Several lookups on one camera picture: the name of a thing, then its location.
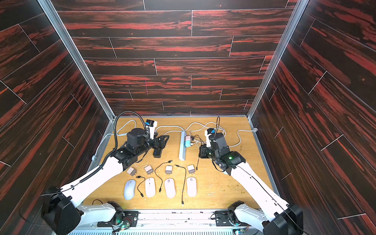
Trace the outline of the pink charger adapter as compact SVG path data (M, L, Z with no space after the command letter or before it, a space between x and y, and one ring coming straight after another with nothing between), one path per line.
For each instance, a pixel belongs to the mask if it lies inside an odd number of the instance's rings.
M135 176L135 174L137 173L137 170L133 167L129 167L128 170L126 171L129 175L131 176Z
M146 171L147 175L150 175L154 172L154 169L152 168L151 165L147 165L144 167L144 170Z

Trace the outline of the pink mouse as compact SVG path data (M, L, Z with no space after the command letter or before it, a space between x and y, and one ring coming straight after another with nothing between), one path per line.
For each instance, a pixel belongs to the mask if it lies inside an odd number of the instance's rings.
M164 181L164 188L168 198L174 198L176 196L175 182L172 178L168 178Z
M187 178L187 194L189 197L196 197L197 195L197 180L194 177Z
M156 194L155 180L153 177L147 178L145 181L145 191L148 198L152 198Z

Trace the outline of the white mouse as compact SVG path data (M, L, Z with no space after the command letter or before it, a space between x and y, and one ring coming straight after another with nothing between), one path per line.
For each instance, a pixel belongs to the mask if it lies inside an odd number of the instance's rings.
M136 181L135 180L128 180L124 186L124 199L131 200L135 196L136 190Z

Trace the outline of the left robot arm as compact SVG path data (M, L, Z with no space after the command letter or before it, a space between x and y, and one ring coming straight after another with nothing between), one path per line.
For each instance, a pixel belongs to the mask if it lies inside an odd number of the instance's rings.
M127 141L115 146L99 166L60 188L48 188L41 195L41 217L58 235L67 235L83 224L110 221L118 212L113 204L85 209L82 202L108 180L128 170L140 155L150 149L164 149L168 139L168 135L157 136L134 128L127 133Z

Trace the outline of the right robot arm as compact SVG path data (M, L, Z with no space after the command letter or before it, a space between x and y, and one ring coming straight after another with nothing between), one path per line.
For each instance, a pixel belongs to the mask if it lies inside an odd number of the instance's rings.
M229 221L247 224L265 235L303 234L303 211L275 194L251 169L246 159L231 151L222 133L209 134L206 145L200 147L199 157L211 159L214 167L240 183L259 205L253 209L243 201L228 207Z

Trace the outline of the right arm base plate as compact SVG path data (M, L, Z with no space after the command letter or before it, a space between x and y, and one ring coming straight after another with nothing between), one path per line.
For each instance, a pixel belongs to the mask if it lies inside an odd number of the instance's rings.
M215 221L215 224L217 227L246 227L249 226L246 223L243 222L235 222L231 215L228 215L227 210L218 210L214 211L214 213L210 217L211 220Z

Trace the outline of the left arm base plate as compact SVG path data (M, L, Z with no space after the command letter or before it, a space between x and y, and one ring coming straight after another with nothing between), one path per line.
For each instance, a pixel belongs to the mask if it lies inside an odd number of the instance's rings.
M109 228L129 228L129 227L136 227L139 211L123 211L123 212L116 212L114 217L107 222L98 222L98 227L109 227Z

